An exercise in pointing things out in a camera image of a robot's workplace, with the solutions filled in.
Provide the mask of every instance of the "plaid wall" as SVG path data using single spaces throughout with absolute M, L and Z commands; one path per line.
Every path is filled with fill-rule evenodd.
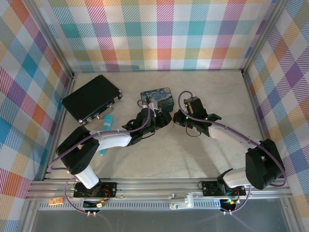
M 239 69 L 275 1 L 36 3 L 73 69 L 96 72 Z
M 0 231 L 14 232 L 42 171 L 68 85 L 21 0 L 0 7 Z
M 277 143 L 309 231 L 309 1 L 290 0 L 250 69 L 251 91 Z

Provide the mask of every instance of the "blue marker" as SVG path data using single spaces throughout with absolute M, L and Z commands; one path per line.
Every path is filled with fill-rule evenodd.
M 103 130 L 104 130 L 104 131 L 109 131 L 109 130 L 111 129 L 111 124 L 112 124 L 112 115 L 111 115 L 111 114 L 107 114 L 107 115 L 104 117 L 103 123 L 104 123 Z M 101 151 L 100 151 L 100 154 L 101 154 L 102 156 L 104 156 L 106 150 L 107 150 L 107 149 L 101 150 Z

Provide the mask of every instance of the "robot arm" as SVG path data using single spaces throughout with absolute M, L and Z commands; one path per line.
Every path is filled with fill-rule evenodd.
M 206 109 L 204 109 L 198 97 L 190 97 L 184 100 L 184 104 L 188 112 L 187 114 L 191 117 L 213 122 L 220 122 L 221 120 L 221 117 L 216 114 L 207 114 Z M 245 155 L 245 168 L 227 170 L 217 178 L 218 188 L 222 190 L 223 194 L 230 189 L 244 185 L 252 185 L 257 189 L 263 190 L 282 175 L 282 172 L 273 159 L 263 150 L 235 136 L 221 126 L 192 120 L 181 110 L 175 113 L 173 122 L 183 127 L 195 127 L 198 132 L 233 146 L 236 150 Z M 282 160 L 273 141 L 266 139 L 265 141 L 260 141 L 260 145 L 269 151 L 283 167 Z
M 171 121 L 171 116 L 167 112 L 162 112 L 157 108 L 156 102 L 149 102 L 151 109 L 150 120 L 141 130 L 129 132 L 137 129 L 146 120 L 148 116 L 147 106 L 143 106 L 136 119 L 130 120 L 123 126 L 126 131 L 100 135 L 86 140 L 83 144 L 73 149 L 61 160 L 68 169 L 69 173 L 76 176 L 87 189 L 92 189 L 100 183 L 98 176 L 89 165 L 91 159 L 97 151 L 116 147 L 131 146 L 142 140 L 143 136 L 148 133 L 155 133 L 156 130 L 166 126 Z M 57 148 L 58 156 L 63 154 L 69 148 L 77 144 L 82 139 L 97 131 L 89 131 L 84 126 L 80 126 L 70 134 L 70 136 Z

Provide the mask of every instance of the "white floor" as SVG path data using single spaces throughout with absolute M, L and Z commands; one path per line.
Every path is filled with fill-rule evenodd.
M 75 89 L 98 74 L 80 73 Z M 123 92 L 123 98 L 114 105 L 112 129 L 121 128 L 136 117 L 140 111 L 136 105 L 140 92 L 169 87 L 175 101 L 174 112 L 178 111 L 176 102 L 180 92 L 189 90 L 201 98 L 209 114 L 216 113 L 252 138 L 262 138 L 240 71 L 108 72 L 103 75 Z M 67 113 L 60 142 L 78 126 L 79 123 Z M 86 127 L 102 130 L 103 121 L 96 119 Z M 229 168 L 244 165 L 245 154 L 206 135 L 189 137 L 185 128 L 173 126 L 173 123 L 134 146 L 110 148 L 105 156 L 96 153 L 91 161 L 92 168 L 101 178 L 217 177 Z M 68 178 L 70 174 L 54 171 L 48 177 Z

